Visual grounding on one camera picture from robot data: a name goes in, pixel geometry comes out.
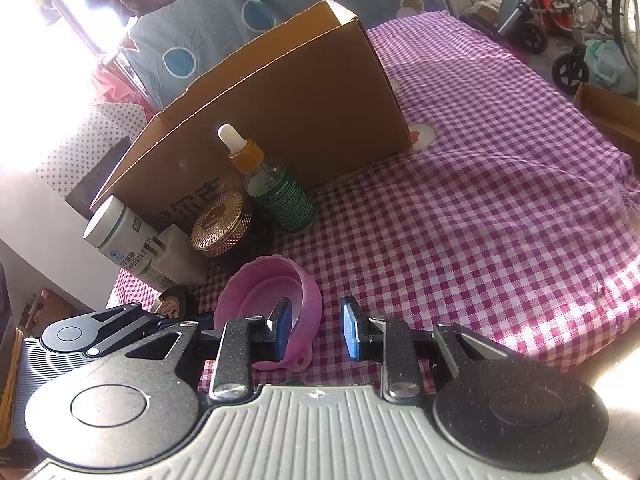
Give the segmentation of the pink plastic bowl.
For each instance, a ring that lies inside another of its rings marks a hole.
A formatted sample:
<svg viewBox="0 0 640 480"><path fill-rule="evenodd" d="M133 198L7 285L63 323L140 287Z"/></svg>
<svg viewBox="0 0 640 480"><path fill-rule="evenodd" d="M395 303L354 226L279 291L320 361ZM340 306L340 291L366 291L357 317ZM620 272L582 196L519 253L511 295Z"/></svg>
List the pink plastic bowl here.
<svg viewBox="0 0 640 480"><path fill-rule="evenodd" d="M312 361L323 301L316 281L293 260L280 255L263 256L242 266L218 297L214 323L223 328L232 318L267 316L282 297L291 300L293 308L292 332L284 359L277 363L259 362L255 367L301 372Z"/></svg>

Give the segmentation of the black electrical tape roll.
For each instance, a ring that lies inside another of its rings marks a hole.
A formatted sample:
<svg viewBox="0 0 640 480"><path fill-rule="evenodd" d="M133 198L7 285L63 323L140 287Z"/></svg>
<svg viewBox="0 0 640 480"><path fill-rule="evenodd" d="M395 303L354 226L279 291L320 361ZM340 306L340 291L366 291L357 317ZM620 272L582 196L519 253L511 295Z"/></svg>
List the black electrical tape roll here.
<svg viewBox="0 0 640 480"><path fill-rule="evenodd" d="M165 290L154 302L153 312L168 318L194 318L198 315L198 300L184 286L174 286Z"/></svg>

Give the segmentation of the white supplement bottle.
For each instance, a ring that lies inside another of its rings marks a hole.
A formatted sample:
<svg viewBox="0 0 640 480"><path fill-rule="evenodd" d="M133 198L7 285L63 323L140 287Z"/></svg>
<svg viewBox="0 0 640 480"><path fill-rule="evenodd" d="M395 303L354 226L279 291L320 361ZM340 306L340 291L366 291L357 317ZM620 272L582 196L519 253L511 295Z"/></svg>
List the white supplement bottle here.
<svg viewBox="0 0 640 480"><path fill-rule="evenodd" d="M84 240L122 270L158 292L175 285L154 268L154 262L166 249L160 234L115 196L99 206L89 220Z"/></svg>

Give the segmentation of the white power adapter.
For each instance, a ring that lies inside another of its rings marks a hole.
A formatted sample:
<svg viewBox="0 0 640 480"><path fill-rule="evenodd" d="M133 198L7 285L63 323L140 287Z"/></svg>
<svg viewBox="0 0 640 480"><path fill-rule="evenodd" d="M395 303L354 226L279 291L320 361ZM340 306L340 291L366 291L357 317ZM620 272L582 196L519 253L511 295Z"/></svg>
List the white power adapter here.
<svg viewBox="0 0 640 480"><path fill-rule="evenodd" d="M176 285L198 287L206 283L208 259L191 245L190 235L172 224L153 238L158 247L152 268Z"/></svg>

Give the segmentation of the gold lid dark jar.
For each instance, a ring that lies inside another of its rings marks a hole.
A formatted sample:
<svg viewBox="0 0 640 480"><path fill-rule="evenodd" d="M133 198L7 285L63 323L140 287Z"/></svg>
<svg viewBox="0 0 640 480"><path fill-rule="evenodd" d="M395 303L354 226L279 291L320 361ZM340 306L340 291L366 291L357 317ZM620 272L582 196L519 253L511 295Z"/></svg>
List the gold lid dark jar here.
<svg viewBox="0 0 640 480"><path fill-rule="evenodd" d="M243 193L224 192L195 221L191 245L228 274L238 272L258 256L260 237L253 220L252 206Z"/></svg>

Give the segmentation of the green dropper bottle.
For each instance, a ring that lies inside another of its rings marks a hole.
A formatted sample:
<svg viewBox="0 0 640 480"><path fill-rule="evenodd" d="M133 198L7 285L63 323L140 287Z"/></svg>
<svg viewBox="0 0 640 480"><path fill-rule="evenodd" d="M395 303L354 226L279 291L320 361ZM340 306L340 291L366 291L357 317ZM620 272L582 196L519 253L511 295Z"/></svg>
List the green dropper bottle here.
<svg viewBox="0 0 640 480"><path fill-rule="evenodd" d="M288 234L310 228L316 207L285 166L268 159L258 144L243 138L232 125L218 128L232 166L239 171L248 196Z"/></svg>

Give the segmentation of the purple checkered tablecloth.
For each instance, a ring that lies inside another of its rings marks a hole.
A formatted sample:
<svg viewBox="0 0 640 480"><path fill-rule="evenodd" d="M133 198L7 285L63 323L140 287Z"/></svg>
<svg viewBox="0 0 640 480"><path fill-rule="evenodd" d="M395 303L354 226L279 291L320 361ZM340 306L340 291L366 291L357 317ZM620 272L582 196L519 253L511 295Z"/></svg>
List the purple checkered tablecloth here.
<svg viewBox="0 0 640 480"><path fill-rule="evenodd" d="M363 384L345 295L413 326L454 322L562 368L639 318L639 185L628 155L507 50L444 12L366 30L407 151L308 191L305 233L274 249L323 298L307 384Z"/></svg>

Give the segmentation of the polka dot white cloth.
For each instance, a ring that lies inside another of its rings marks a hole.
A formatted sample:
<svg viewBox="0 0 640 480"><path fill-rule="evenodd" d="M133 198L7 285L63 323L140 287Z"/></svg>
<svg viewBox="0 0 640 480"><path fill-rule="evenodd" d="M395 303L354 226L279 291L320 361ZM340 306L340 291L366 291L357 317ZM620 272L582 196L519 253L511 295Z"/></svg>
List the polka dot white cloth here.
<svg viewBox="0 0 640 480"><path fill-rule="evenodd" d="M118 142L134 142L148 121L140 104L93 105L85 122L38 162L35 173L65 200Z"/></svg>

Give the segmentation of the pink hanging garment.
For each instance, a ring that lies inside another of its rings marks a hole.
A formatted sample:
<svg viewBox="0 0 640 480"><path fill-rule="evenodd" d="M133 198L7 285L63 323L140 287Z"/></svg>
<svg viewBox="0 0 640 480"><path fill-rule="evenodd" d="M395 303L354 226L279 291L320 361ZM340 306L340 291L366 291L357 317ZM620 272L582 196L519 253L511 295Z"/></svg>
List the pink hanging garment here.
<svg viewBox="0 0 640 480"><path fill-rule="evenodd" d="M94 93L96 94L94 98L96 102L136 104L143 108L146 118L151 120L154 117L155 110L145 97L142 96L138 90L134 90L128 82L119 78L119 76L99 67L92 74L91 82Z"/></svg>

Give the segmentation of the blue patterned bedsheet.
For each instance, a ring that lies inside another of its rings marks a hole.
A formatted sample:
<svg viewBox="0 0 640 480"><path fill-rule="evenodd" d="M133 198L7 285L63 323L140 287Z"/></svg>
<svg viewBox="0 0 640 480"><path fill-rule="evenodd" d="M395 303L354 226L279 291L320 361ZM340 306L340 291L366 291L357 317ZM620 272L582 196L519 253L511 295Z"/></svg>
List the blue patterned bedsheet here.
<svg viewBox="0 0 640 480"><path fill-rule="evenodd" d="M199 76L321 0L176 0L145 14L122 43L152 104L163 110ZM365 28L445 10L444 0L334 0Z"/></svg>

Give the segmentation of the brown cardboard box on floor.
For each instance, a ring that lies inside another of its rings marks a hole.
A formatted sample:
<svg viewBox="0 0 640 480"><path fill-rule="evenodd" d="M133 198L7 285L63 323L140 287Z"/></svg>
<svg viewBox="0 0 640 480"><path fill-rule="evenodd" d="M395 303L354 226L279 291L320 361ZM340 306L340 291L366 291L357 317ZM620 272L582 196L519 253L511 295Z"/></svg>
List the brown cardboard box on floor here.
<svg viewBox="0 0 640 480"><path fill-rule="evenodd" d="M582 112L614 145L630 155L639 173L640 108L632 99L582 82L573 100Z"/></svg>

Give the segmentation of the wheelchair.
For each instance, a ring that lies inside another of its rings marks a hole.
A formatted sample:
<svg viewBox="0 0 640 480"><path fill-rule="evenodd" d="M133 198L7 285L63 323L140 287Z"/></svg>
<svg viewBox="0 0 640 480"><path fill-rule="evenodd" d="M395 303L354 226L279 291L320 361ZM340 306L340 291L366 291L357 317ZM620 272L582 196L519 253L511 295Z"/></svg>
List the wheelchair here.
<svg viewBox="0 0 640 480"><path fill-rule="evenodd" d="M628 68L634 75L639 73L639 0L502 0L502 6L506 15L498 27L501 37L535 13L573 36L573 50L560 55L552 66L554 83L570 96L594 74L586 62L588 39L612 39Z"/></svg>

